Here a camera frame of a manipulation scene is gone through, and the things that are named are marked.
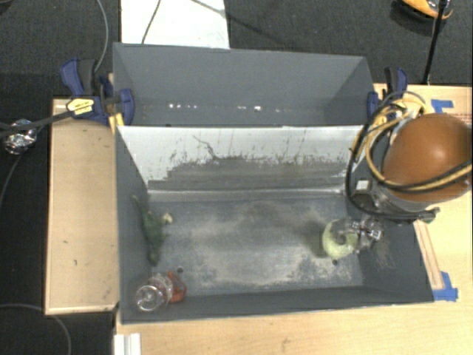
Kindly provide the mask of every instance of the small white object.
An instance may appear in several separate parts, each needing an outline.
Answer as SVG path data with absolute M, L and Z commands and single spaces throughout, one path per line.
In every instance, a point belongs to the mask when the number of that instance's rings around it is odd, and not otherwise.
M 114 355 L 141 355 L 141 335 L 139 333 L 122 335 L 113 338 Z
M 357 191 L 367 191 L 370 188 L 369 180 L 359 180 L 356 184 Z

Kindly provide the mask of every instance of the microphone stand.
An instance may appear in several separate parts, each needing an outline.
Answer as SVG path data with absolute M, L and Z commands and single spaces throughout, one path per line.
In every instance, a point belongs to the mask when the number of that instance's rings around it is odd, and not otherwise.
M 445 10 L 448 0 L 440 0 L 438 2 L 438 15 L 434 22 L 434 32 L 432 34 L 432 41 L 430 42 L 429 57 L 427 58 L 426 69 L 423 74 L 423 83 L 430 84 L 430 68 L 432 67 L 432 59 L 434 58 L 435 46 L 437 45 L 438 33 L 442 25 L 443 11 Z

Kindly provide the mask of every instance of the white paper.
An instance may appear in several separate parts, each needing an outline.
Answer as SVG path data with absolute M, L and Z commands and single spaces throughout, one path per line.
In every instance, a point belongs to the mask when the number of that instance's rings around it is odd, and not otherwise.
M 121 0 L 121 41 L 140 44 L 158 0 Z M 228 49 L 223 0 L 161 0 L 146 44 Z

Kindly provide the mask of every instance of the blue tape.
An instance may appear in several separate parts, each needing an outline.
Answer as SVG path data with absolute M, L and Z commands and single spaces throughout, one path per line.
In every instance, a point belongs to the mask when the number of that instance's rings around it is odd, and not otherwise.
M 452 283 L 450 282 L 450 276 L 448 273 L 441 271 L 443 284 L 445 285 L 444 289 L 439 289 L 437 291 L 432 291 L 435 301 L 457 301 L 458 298 L 458 288 L 453 288 Z
M 443 108 L 453 108 L 453 101 L 451 100 L 431 100 L 431 104 L 435 113 L 443 113 Z

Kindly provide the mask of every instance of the clamp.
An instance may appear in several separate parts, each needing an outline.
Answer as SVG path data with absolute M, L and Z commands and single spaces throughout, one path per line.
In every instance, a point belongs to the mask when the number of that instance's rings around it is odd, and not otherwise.
M 101 93 L 98 96 L 94 89 L 94 59 L 73 58 L 61 66 L 61 77 L 64 85 L 69 87 L 73 98 L 87 98 L 93 101 L 87 112 L 74 114 L 73 118 L 85 118 L 100 124 L 109 125 L 115 114 L 123 116 L 125 125 L 130 125 L 135 114 L 135 100 L 129 88 L 123 88 L 114 95 L 108 78 L 100 78 Z

